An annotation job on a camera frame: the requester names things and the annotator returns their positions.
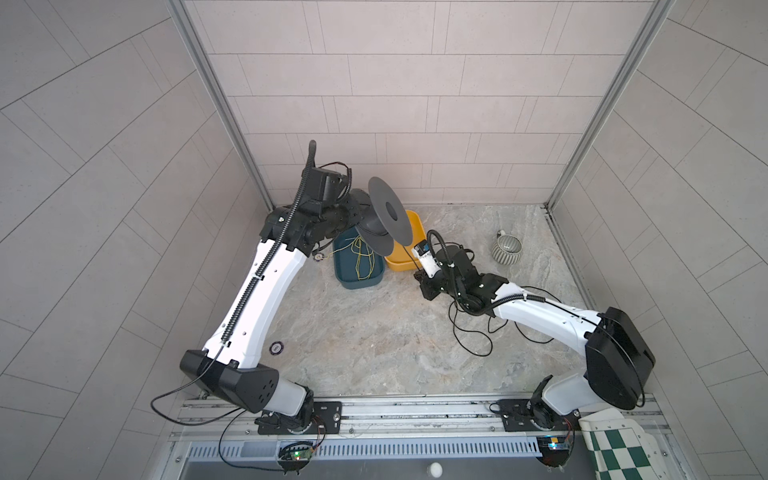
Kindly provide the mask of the grey perforated cable spool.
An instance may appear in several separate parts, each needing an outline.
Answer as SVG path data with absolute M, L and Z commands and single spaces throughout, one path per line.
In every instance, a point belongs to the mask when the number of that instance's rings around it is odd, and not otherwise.
M 355 225 L 358 234 L 378 255 L 386 257 L 396 243 L 410 245 L 413 230 L 407 212 L 395 191 L 380 177 L 371 177 L 368 191 L 360 200 L 361 219 Z

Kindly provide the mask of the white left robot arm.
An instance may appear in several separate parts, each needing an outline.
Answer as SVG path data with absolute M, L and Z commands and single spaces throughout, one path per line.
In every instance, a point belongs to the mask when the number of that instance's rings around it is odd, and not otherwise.
M 222 324 L 180 362 L 187 384 L 233 405 L 231 417 L 263 411 L 270 424 L 291 433 L 316 426 L 314 394 L 261 364 L 266 334 L 304 263 L 361 215 L 350 174 L 317 166 L 316 152 L 311 141 L 294 200 L 267 216 L 254 263 Z

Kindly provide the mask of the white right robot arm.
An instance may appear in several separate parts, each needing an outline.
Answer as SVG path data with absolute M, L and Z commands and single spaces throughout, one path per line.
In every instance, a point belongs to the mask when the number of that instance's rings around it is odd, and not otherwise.
M 502 276 L 481 274 L 467 249 L 445 242 L 435 230 L 415 245 L 412 255 L 421 264 L 414 277 L 423 297 L 451 297 L 451 321 L 465 313 L 522 324 L 585 358 L 584 370 L 548 375 L 534 390 L 522 415 L 536 428 L 557 429 L 577 410 L 599 403 L 620 410 L 645 405 L 645 386 L 656 359 L 624 311 L 579 309 L 531 293 Z

